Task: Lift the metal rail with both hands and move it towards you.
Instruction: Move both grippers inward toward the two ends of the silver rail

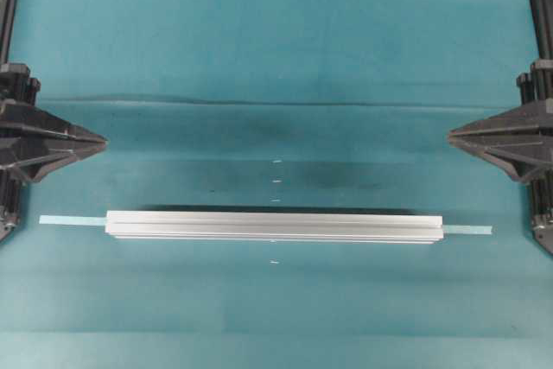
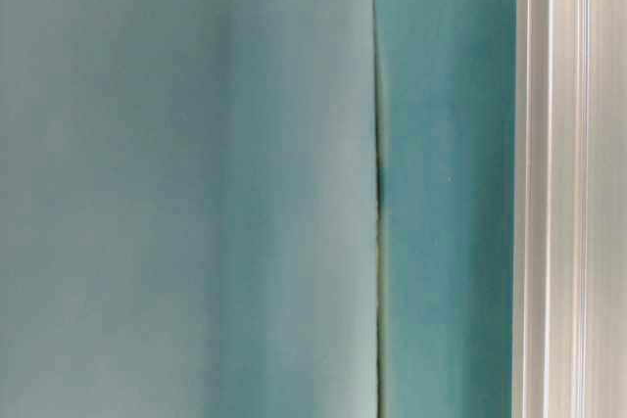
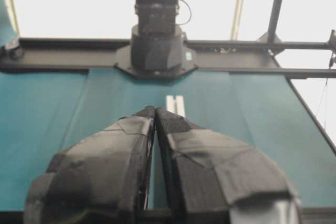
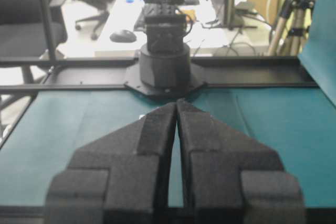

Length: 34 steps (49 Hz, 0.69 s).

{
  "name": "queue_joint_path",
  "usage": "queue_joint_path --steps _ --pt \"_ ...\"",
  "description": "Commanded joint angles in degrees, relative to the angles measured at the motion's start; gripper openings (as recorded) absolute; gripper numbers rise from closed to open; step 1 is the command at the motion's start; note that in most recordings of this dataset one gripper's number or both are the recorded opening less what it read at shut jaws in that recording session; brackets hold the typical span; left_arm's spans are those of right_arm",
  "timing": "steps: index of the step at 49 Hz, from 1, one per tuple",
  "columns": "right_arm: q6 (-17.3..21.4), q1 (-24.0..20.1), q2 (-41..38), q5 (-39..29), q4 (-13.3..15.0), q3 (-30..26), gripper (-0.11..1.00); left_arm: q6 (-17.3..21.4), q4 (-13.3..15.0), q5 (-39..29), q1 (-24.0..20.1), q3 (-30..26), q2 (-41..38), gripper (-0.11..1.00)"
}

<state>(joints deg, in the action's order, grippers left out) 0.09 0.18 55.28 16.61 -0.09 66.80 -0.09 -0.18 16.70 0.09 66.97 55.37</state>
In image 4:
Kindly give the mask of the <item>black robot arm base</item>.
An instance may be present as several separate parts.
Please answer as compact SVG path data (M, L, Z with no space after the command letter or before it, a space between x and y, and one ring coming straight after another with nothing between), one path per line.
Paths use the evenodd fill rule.
M127 68L125 86L153 99L178 99L207 85L204 69L191 62L184 14L145 17L147 42Z

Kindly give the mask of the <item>right gripper black foam right finger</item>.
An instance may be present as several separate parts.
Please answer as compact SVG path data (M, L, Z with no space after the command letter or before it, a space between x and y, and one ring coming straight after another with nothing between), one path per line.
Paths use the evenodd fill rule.
M184 196L198 223L305 223L298 180L272 148L177 102Z

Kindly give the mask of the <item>right gripper black foam left finger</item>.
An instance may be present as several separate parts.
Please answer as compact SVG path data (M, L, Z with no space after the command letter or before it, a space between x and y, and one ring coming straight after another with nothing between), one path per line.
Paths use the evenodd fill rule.
M46 197L47 223L152 223L167 207L175 104L76 149Z

